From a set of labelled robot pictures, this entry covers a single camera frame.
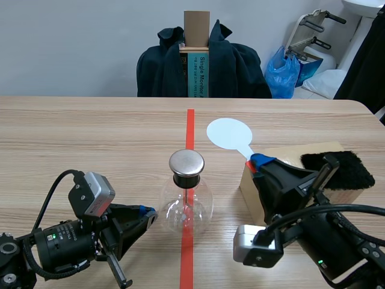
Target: white sink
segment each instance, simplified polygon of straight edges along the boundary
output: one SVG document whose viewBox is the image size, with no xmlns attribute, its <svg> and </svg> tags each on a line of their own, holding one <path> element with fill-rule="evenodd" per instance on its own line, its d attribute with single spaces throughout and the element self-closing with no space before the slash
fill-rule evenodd
<svg viewBox="0 0 385 289">
<path fill-rule="evenodd" d="M 385 0 L 342 0 L 342 3 L 346 9 L 354 14 L 375 18 L 385 4 Z"/>
</svg>

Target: screw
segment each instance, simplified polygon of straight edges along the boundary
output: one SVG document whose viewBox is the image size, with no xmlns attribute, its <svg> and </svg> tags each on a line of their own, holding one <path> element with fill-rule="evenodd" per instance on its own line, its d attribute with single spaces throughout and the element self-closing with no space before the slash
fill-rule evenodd
<svg viewBox="0 0 385 289">
<path fill-rule="evenodd" d="M 13 284 L 16 282 L 17 277 L 15 274 L 6 274 L 2 279 L 6 285 Z"/>
</svg>

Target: blue tape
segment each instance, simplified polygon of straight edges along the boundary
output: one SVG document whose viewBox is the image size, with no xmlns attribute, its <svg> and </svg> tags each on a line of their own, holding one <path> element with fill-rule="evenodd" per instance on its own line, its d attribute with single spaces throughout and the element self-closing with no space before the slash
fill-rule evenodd
<svg viewBox="0 0 385 289">
<path fill-rule="evenodd" d="M 277 158 L 268 157 L 263 154 L 253 154 L 250 158 L 252 165 L 259 170 L 261 166 L 269 164 Z"/>
<path fill-rule="evenodd" d="M 146 214 L 147 214 L 146 207 L 140 205 L 140 206 L 139 206 L 139 216 L 140 216 L 140 217 L 143 217 L 143 216 L 146 215 Z"/>
</svg>

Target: black brush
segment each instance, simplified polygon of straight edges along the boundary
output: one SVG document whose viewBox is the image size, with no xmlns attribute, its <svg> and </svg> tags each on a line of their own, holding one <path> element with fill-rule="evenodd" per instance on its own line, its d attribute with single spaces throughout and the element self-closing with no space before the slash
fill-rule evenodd
<svg viewBox="0 0 385 289">
<path fill-rule="evenodd" d="M 325 155 L 332 155 L 339 161 L 339 169 L 325 188 L 331 190 L 361 190 L 374 186 L 375 180 L 362 164 L 361 159 L 351 151 L 305 154 L 301 162 L 307 170 L 320 170 L 325 164 Z"/>
</svg>

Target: stainless steel lid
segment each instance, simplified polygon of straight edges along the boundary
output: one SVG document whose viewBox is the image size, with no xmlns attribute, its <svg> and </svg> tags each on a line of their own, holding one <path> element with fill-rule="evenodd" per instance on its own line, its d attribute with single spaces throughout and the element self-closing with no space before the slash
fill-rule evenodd
<svg viewBox="0 0 385 289">
<path fill-rule="evenodd" d="M 174 174 L 183 178 L 198 176 L 205 167 L 205 160 L 200 153 L 190 149 L 175 152 L 168 163 Z"/>
</svg>

